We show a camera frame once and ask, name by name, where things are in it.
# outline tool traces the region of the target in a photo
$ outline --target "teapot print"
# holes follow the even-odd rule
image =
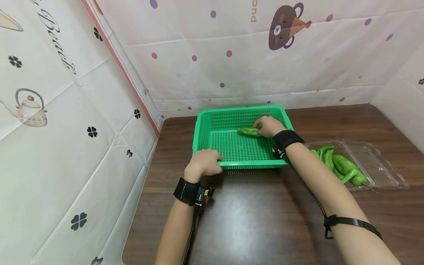
[[[22,103],[19,103],[18,94],[21,91],[29,91],[36,94],[41,100],[41,106],[36,101],[34,101],[34,97],[32,96],[28,96],[26,100],[22,101]],[[1,99],[0,103],[2,103],[6,109],[12,113],[13,116],[18,118],[19,121],[25,125],[31,127],[43,127],[47,125],[47,116],[45,114],[47,110],[44,109],[44,101],[40,94],[31,89],[20,88],[16,90],[15,98],[16,102],[18,103],[16,109]]]

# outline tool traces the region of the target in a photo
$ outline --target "black arm strap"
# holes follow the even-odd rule
[[[335,226],[338,223],[351,225],[351,226],[359,226],[359,227],[365,228],[368,231],[370,231],[371,233],[374,233],[381,240],[383,240],[383,238],[381,237],[381,234],[378,232],[378,230],[372,224],[367,223],[367,222],[362,221],[362,220],[349,218],[349,217],[337,217],[336,215],[331,215],[329,217],[324,218],[325,238],[326,239],[333,239],[333,237],[328,236],[328,231],[331,231],[331,227]]]

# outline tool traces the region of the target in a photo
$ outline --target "black cable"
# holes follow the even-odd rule
[[[326,220],[328,218],[327,213],[324,210],[324,207],[322,207],[321,203],[318,201],[317,197],[315,197],[315,194],[308,188],[306,183],[303,181],[302,177],[299,175],[299,173],[296,171],[292,163],[290,162],[289,158],[287,157],[287,154],[283,154],[283,159],[287,162],[287,164],[291,167],[291,169],[294,171],[296,176],[299,178],[300,182],[302,182],[303,186],[305,186],[306,190],[309,192],[309,194],[314,198],[315,202],[318,204],[319,208],[321,209],[322,214],[324,215],[324,219]]]
[[[190,249],[190,243],[191,243],[191,240],[192,240],[192,235],[193,235],[193,232],[196,228],[198,211],[199,211],[199,205],[195,205],[194,211],[193,211],[193,223],[191,225],[191,231],[190,231],[190,234],[188,236],[188,240],[187,240],[187,244],[186,244],[186,248],[185,248],[185,251],[184,251],[183,260],[182,260],[181,265],[185,265],[185,263],[186,263],[186,259],[187,259],[188,252],[189,252],[189,249]]]

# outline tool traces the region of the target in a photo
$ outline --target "brown tabletop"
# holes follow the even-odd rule
[[[381,150],[410,189],[352,194],[400,262],[422,264],[424,155],[368,104],[287,114],[306,142],[367,141]],[[163,125],[123,251],[125,264],[154,264],[172,193],[191,158],[195,121],[170,118]],[[216,190],[201,208],[190,264],[343,264],[335,242],[324,239],[319,208],[289,167],[228,170],[201,181]]]

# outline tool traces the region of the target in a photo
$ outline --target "ice cream cone print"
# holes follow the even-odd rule
[[[3,11],[0,10],[0,27],[8,28],[14,31],[23,31],[21,25],[16,22],[14,19],[6,15]]]
[[[301,31],[303,28],[309,28],[312,24],[312,21],[308,21],[308,23],[303,22],[297,17],[294,18],[292,26],[290,28],[290,37],[294,36],[296,33]]]

